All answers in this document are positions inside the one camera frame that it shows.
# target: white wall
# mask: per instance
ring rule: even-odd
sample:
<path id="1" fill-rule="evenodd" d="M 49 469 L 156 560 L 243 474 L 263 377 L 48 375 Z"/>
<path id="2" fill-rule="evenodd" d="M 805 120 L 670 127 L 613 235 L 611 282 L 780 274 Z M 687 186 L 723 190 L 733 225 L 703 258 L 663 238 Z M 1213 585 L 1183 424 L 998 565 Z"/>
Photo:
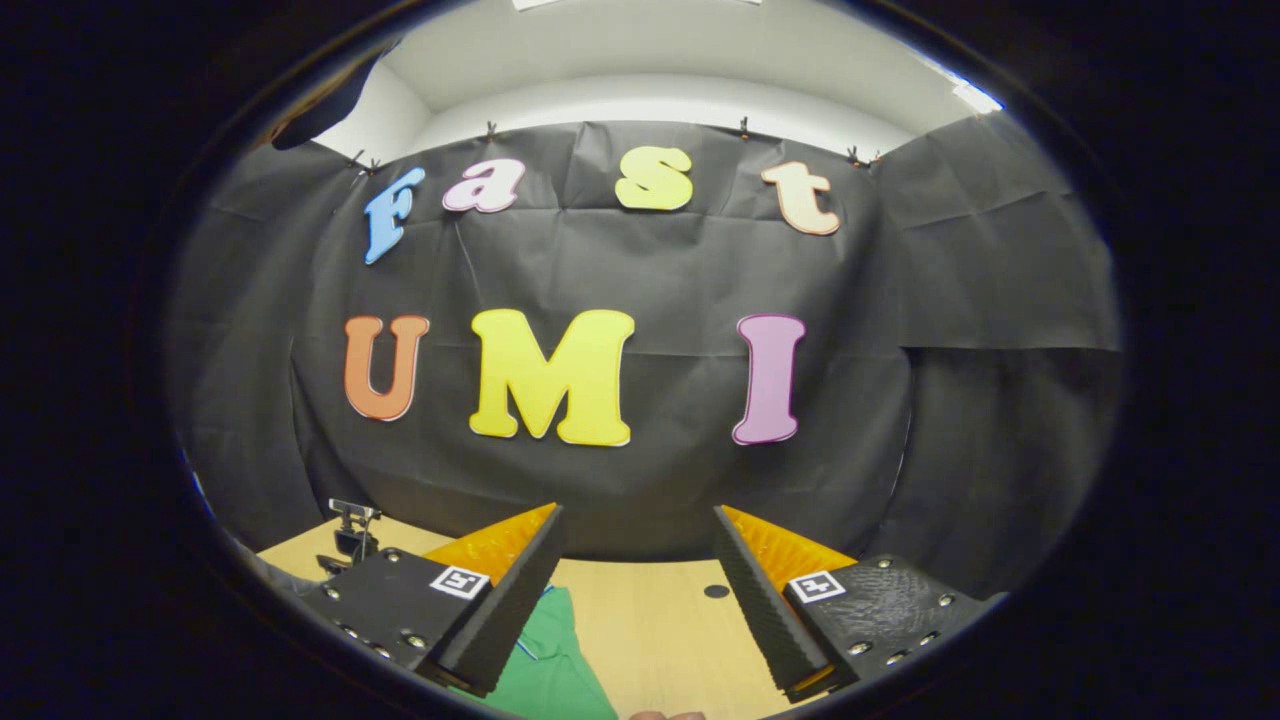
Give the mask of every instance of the white wall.
<path id="1" fill-rule="evenodd" d="M 580 78 L 465 102 L 431 115 L 404 155 L 498 131 L 584 120 L 669 120 L 797 140 L 859 156 L 888 152 L 915 136 L 836 102 L 780 87 L 696 76 L 648 74 Z"/>
<path id="2" fill-rule="evenodd" d="M 316 137 L 316 142 L 352 158 L 361 150 L 362 164 L 388 163 L 411 152 L 431 111 L 404 81 L 384 63 L 374 65 L 347 119 Z"/>

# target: green cloth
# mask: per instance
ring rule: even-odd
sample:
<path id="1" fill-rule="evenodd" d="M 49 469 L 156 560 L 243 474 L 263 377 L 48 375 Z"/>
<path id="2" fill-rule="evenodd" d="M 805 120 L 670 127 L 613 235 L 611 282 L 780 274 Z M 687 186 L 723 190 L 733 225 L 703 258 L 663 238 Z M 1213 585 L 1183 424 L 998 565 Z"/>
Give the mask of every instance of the green cloth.
<path id="1" fill-rule="evenodd" d="M 577 647 L 573 602 L 564 588 L 550 588 L 538 601 L 492 693 L 477 698 L 451 689 L 529 720 L 618 717 Z"/>

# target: ceiling light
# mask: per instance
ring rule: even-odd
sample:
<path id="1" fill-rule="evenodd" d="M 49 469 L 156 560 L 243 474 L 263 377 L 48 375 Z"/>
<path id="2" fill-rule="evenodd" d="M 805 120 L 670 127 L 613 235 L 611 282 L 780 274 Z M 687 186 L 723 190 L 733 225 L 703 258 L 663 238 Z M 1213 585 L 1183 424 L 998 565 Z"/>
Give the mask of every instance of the ceiling light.
<path id="1" fill-rule="evenodd" d="M 969 85 L 968 82 L 964 85 L 957 85 L 955 90 L 952 90 L 951 92 L 954 92 L 956 97 L 964 100 L 970 108 L 973 108 L 980 114 L 993 113 L 996 110 L 1005 109 L 1005 106 L 1001 105 L 1000 102 L 996 102 L 996 100 L 992 96 Z"/>
<path id="2" fill-rule="evenodd" d="M 511 4 L 516 6 L 516 12 L 522 13 L 530 8 L 550 5 L 552 3 L 558 3 L 558 1 L 559 0 L 511 0 Z"/>

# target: orange letter u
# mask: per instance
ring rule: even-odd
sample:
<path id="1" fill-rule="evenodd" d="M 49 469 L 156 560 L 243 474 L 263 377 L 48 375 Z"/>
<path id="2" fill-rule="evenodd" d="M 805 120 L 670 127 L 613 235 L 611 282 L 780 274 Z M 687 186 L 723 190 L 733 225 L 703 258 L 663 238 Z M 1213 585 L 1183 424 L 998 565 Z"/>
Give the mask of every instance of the orange letter u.
<path id="1" fill-rule="evenodd" d="M 390 423 L 408 411 L 413 402 L 413 380 L 417 375 L 417 341 L 426 334 L 430 323 L 417 315 L 403 315 L 392 320 L 396 336 L 396 364 L 392 388 L 387 393 L 374 391 L 369 380 L 369 365 L 374 356 L 374 338 L 383 332 L 383 322 L 361 315 L 347 320 L 347 366 L 343 383 L 347 401 L 365 418 Z"/>

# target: ceiling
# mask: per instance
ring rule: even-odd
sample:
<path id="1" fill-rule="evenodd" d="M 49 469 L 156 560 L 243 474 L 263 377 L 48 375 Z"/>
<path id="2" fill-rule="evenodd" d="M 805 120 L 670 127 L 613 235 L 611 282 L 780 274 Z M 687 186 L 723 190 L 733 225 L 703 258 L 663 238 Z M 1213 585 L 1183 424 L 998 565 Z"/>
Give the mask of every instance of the ceiling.
<path id="1" fill-rule="evenodd" d="M 430 109 L 547 82 L 675 73 L 822 97 L 923 135 L 974 114 L 955 83 L 829 0 L 474 0 L 385 63 Z"/>

